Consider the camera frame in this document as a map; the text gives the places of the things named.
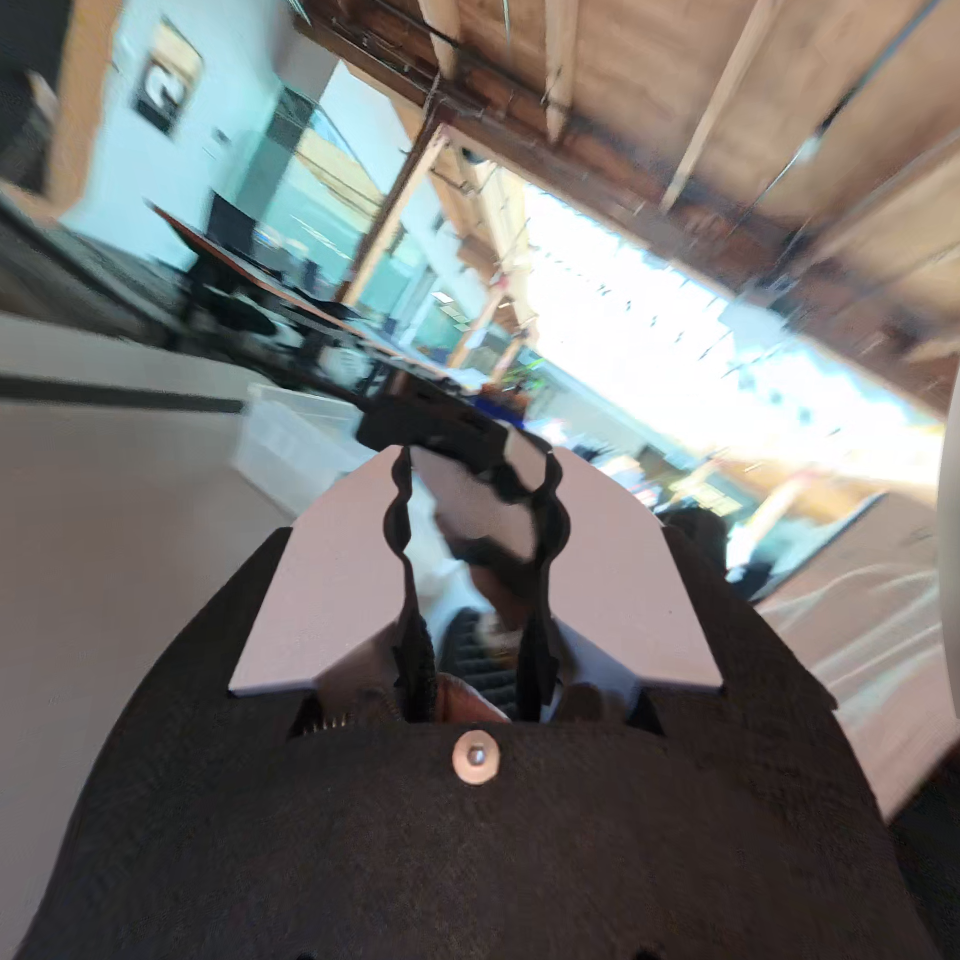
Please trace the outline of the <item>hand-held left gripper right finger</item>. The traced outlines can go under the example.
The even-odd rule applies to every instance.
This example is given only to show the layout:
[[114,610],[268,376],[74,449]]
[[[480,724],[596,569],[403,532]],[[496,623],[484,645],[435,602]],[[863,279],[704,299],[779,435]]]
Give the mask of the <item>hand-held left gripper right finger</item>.
[[665,536],[628,491],[567,449],[532,501],[534,606],[516,668],[518,718],[557,720],[574,689],[626,719],[647,690],[715,694],[724,679]]

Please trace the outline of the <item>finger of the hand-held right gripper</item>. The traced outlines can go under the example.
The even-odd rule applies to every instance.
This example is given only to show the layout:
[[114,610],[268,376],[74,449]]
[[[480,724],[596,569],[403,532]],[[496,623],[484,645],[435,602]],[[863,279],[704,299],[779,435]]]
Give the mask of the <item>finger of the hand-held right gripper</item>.
[[487,478],[462,462],[415,446],[412,469],[434,500],[438,525],[457,541],[487,539],[521,562],[533,561],[538,536],[532,499],[546,480],[546,450],[508,431],[500,472]]

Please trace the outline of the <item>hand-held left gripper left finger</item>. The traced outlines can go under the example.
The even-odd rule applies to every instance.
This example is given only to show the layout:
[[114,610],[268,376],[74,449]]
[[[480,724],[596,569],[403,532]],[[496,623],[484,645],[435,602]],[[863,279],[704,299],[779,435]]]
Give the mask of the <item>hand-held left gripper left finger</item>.
[[381,689],[405,721],[431,719],[434,647],[405,552],[412,494],[410,450],[393,445],[294,522],[230,694],[312,690],[332,714],[358,693]]

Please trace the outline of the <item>clear plastic bin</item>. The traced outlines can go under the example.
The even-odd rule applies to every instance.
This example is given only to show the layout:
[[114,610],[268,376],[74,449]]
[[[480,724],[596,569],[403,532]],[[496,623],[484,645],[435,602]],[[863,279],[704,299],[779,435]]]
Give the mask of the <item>clear plastic bin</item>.
[[355,438],[353,404],[253,384],[247,390],[234,469],[291,518],[376,456]]

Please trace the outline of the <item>black computer monitor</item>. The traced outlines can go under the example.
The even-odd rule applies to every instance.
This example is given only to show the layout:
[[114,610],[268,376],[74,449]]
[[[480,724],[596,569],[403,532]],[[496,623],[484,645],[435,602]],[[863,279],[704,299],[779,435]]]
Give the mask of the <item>black computer monitor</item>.
[[203,232],[208,241],[236,258],[253,262],[257,226],[256,218],[246,214],[216,191],[210,193]]

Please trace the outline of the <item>wall poster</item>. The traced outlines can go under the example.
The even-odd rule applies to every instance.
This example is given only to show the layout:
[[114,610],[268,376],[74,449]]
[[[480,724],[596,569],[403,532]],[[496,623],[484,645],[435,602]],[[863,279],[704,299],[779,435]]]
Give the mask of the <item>wall poster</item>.
[[173,138],[204,72],[204,59],[180,29],[159,19],[131,97],[136,114]]

